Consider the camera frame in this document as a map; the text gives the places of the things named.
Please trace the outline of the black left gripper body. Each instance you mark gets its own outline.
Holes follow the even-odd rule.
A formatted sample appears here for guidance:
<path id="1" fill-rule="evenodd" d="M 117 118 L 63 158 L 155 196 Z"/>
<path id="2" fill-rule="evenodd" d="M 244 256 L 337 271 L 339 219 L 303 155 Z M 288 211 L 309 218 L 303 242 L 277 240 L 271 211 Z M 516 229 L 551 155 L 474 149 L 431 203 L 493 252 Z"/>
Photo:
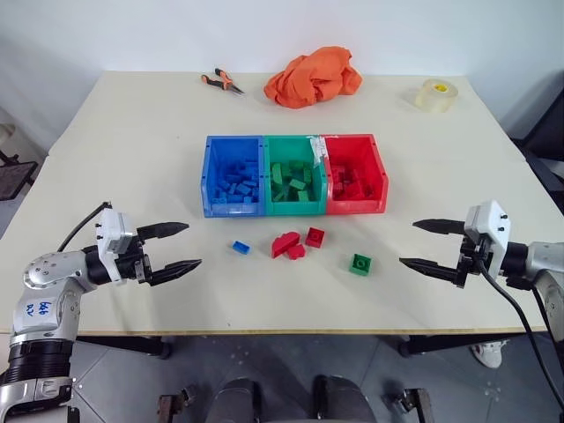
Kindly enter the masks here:
<path id="1" fill-rule="evenodd" d="M 149 256 L 144 252 L 145 242 L 138 236 L 131 239 L 124 253 L 118 255 L 115 264 L 121 279 L 136 280 L 138 283 L 152 283 L 152 267 Z"/>

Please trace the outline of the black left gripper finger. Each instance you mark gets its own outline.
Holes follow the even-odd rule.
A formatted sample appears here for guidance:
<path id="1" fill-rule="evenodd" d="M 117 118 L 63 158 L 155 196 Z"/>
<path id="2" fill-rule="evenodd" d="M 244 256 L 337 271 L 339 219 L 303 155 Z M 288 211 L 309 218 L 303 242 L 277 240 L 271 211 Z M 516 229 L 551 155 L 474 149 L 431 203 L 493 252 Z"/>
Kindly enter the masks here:
<path id="1" fill-rule="evenodd" d="M 159 286 L 181 278 L 185 274 L 195 270 L 202 262 L 202 259 L 192 259 L 167 264 L 163 269 L 152 273 L 151 277 L 148 279 L 148 284 L 150 286 Z"/>
<path id="2" fill-rule="evenodd" d="M 162 222 L 148 226 L 141 226 L 137 229 L 137 237 L 140 241 L 152 238 L 162 239 L 173 236 L 189 228 L 189 224 L 182 222 Z"/>

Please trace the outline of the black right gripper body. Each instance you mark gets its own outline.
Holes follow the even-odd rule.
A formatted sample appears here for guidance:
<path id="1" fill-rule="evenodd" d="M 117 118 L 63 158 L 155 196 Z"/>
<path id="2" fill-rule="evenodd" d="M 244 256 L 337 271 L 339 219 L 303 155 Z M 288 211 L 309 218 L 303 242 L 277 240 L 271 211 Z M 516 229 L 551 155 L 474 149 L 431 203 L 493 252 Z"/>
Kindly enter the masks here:
<path id="1" fill-rule="evenodd" d="M 469 274 L 480 275 L 479 264 L 488 268 L 491 263 L 491 240 L 488 235 L 481 234 L 477 241 L 465 235 L 459 250 L 456 265 L 455 286 L 464 288 Z"/>

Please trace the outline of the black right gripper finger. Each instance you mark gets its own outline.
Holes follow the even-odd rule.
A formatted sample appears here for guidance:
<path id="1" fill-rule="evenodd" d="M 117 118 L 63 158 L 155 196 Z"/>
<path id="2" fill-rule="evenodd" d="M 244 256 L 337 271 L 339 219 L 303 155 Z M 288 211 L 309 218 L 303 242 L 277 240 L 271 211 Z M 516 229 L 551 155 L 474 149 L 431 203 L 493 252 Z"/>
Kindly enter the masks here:
<path id="1" fill-rule="evenodd" d="M 422 219 L 412 223 L 413 226 L 434 234 L 464 235 L 464 222 L 452 219 Z"/>
<path id="2" fill-rule="evenodd" d="M 400 257 L 399 262 L 427 277 L 448 281 L 453 285 L 456 284 L 456 269 L 441 266 L 437 262 L 421 258 Z"/>

